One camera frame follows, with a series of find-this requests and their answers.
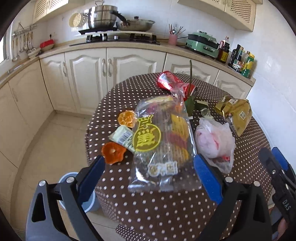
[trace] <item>pink utensil holder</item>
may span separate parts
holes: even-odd
[[[170,45],[176,45],[178,40],[178,35],[170,34],[168,38],[168,44]]]

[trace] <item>red can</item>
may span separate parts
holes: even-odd
[[[185,94],[184,101],[187,100],[186,96],[188,96],[188,93],[192,95],[196,88],[195,85],[191,84],[189,89],[189,83],[184,83],[170,71],[164,71],[160,74],[157,78],[157,86],[161,89],[169,91],[173,88],[183,88]]]

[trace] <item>metal screw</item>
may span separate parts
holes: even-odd
[[[74,182],[74,180],[75,180],[74,177],[68,177],[67,180],[66,180],[66,182],[67,183],[72,183],[72,182]]]
[[[46,181],[42,180],[39,182],[39,186],[43,187],[46,184]]]
[[[258,182],[257,180],[253,182],[254,186],[256,187],[260,187],[260,182]]]
[[[227,183],[232,183],[232,182],[233,182],[233,178],[230,177],[230,176],[227,176],[227,177],[225,178],[225,181],[226,181]]]

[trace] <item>green bottle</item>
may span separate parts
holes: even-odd
[[[254,59],[255,59],[255,56],[250,53],[249,57],[247,58],[247,61],[246,61],[245,65],[243,66],[242,76],[244,76],[246,78],[249,77],[250,70],[253,67]]]

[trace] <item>dining table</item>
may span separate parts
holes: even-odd
[[[159,75],[149,73],[130,77],[116,84],[101,100],[85,135],[88,165],[101,155],[102,146],[110,142],[108,136],[120,126],[117,119],[121,112],[135,110],[142,99],[170,95],[170,92],[157,87]],[[175,75],[183,82],[189,82],[188,75]],[[224,96],[231,95],[203,80],[193,78],[192,83],[196,86],[197,100],[207,101],[214,119],[225,123],[214,107]],[[194,110],[192,116],[190,122],[194,133],[202,115]],[[259,181],[267,202],[272,192],[271,178],[258,159],[261,148],[270,149],[264,132],[252,117],[243,134],[236,137],[233,133],[233,136],[236,144],[234,163],[227,175],[241,183]],[[129,192],[132,163],[133,154],[127,150],[122,162],[106,164],[95,188],[104,214],[118,222],[116,232],[128,241],[195,240],[214,214],[217,203],[209,198],[203,187],[177,192]],[[230,235],[240,205],[241,201],[237,201],[221,239]]]

